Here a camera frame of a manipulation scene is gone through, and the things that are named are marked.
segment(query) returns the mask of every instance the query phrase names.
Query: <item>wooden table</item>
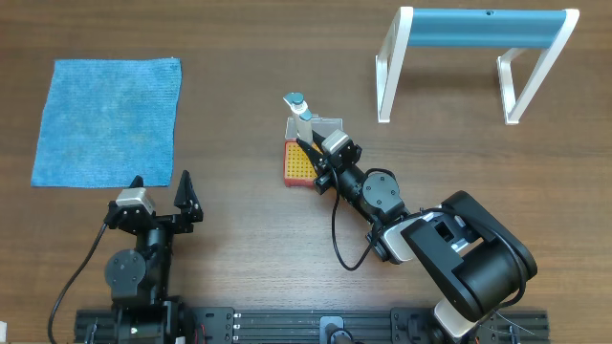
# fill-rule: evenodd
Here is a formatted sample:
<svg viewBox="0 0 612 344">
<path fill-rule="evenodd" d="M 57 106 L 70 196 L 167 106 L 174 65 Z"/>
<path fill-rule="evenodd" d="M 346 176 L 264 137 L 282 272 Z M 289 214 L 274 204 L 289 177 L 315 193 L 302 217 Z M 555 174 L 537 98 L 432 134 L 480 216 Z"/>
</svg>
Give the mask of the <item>wooden table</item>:
<svg viewBox="0 0 612 344">
<path fill-rule="evenodd" d="M 176 238 L 171 291 L 192 306 L 368 309 L 432 306 L 442 293 L 417 262 L 366 259 L 344 271 L 332 250 L 333 192 L 282 182 L 282 96 L 344 118 L 362 168 L 398 176 L 410 209 L 464 189 L 533 253 L 539 274 L 521 308 L 546 309 L 557 342 L 610 342 L 612 322 L 612 3 L 464 1 L 469 8 L 564 9 L 580 21 L 517 126 L 504 125 L 499 51 L 411 49 L 393 107 L 376 122 L 374 56 L 401 5 L 388 1 L 4 1 L 0 3 L 0 320 L 10 341 L 45 341 L 57 295 L 94 240 L 118 189 L 32 188 L 55 59 L 180 57 L 174 177 L 151 189 L 162 213 L 183 169 L 206 218 Z M 456 7 L 450 0 L 419 7 Z M 536 54 L 519 58 L 524 84 Z M 339 246 L 355 262 L 366 223 L 339 209 Z M 108 231 L 61 305 L 110 305 L 103 268 L 134 239 Z"/>
</svg>

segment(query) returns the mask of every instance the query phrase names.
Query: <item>blue cloth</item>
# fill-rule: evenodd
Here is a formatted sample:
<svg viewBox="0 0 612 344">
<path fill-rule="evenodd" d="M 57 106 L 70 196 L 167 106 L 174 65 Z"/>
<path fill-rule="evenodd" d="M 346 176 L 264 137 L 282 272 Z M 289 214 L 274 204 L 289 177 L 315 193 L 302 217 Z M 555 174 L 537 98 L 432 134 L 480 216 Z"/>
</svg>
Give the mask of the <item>blue cloth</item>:
<svg viewBox="0 0 612 344">
<path fill-rule="evenodd" d="M 181 60 L 58 60 L 32 186 L 168 186 Z"/>
</svg>

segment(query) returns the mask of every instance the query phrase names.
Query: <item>white leg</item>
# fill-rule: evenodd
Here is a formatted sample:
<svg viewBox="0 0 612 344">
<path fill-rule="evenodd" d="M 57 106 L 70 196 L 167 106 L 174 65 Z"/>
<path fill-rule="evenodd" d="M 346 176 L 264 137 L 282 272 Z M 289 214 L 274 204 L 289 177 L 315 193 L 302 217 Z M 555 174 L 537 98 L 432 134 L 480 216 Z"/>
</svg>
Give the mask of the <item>white leg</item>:
<svg viewBox="0 0 612 344">
<path fill-rule="evenodd" d="M 405 50 L 408 48 L 408 37 L 412 26 L 411 7 L 401 7 L 389 28 L 381 51 L 376 56 L 376 99 L 379 123 L 388 123 L 391 119 L 391 106 L 398 87 Z"/>
<path fill-rule="evenodd" d="M 522 53 L 522 49 L 510 49 L 507 53 L 497 57 L 497 70 L 499 72 L 499 83 L 501 88 L 502 103 L 504 105 L 504 119 L 506 124 L 518 124 L 520 117 L 525 112 L 525 108 L 534 97 L 539 85 L 544 80 L 557 60 L 558 55 L 563 50 L 565 43 L 569 39 L 572 31 L 576 27 L 579 18 L 578 10 L 565 10 L 565 22 L 557 33 L 550 48 L 542 52 L 534 71 L 532 72 L 525 89 L 518 100 L 514 99 L 513 77 L 510 69 L 510 62 Z"/>
</svg>

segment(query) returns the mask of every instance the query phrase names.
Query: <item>blue bar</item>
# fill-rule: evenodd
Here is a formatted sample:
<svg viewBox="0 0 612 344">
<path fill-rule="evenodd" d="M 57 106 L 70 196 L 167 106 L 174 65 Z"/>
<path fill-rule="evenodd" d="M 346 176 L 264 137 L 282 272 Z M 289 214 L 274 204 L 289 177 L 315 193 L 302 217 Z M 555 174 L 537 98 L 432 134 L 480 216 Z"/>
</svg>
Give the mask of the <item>blue bar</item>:
<svg viewBox="0 0 612 344">
<path fill-rule="evenodd" d="M 565 11 L 414 9 L 408 46 L 548 49 Z"/>
</svg>

